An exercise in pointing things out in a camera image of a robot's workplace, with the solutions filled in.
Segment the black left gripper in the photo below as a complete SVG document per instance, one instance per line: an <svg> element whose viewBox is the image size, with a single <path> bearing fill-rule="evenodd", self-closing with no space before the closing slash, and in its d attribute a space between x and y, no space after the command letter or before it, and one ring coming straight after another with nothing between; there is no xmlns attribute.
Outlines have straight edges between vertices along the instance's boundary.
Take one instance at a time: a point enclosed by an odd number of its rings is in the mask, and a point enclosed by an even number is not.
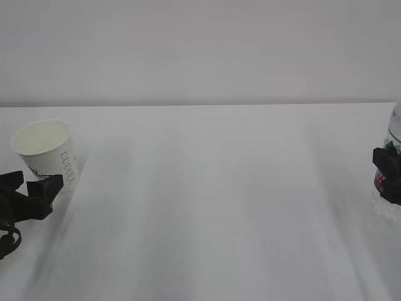
<svg viewBox="0 0 401 301"><path fill-rule="evenodd" d="M1 183L1 226L43 220L53 212L53 201L63 188L63 176L55 174L46 179L27 182L28 196L18 189L24 183L22 171L0 175Z"/></svg>

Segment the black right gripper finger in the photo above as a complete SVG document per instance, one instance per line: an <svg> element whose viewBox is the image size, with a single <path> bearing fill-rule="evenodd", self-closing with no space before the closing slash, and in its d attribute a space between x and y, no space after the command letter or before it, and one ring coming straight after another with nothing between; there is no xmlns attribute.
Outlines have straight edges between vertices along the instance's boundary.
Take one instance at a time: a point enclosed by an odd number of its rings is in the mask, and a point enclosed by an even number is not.
<svg viewBox="0 0 401 301"><path fill-rule="evenodd" d="M373 181L382 198L392 204L400 205L400 154L395 150L375 148L373 164L377 175Z"/></svg>

